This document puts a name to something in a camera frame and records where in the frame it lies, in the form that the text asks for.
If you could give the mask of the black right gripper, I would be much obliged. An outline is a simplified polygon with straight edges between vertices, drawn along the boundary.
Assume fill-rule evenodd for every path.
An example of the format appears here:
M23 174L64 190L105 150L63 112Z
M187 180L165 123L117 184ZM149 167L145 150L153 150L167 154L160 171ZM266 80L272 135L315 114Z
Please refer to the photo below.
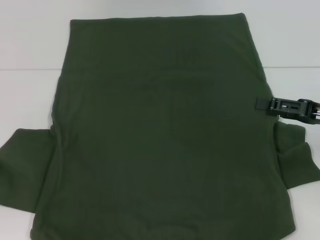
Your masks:
M270 116L296 120L305 124L320 123L320 104L309 99L257 98L255 109Z

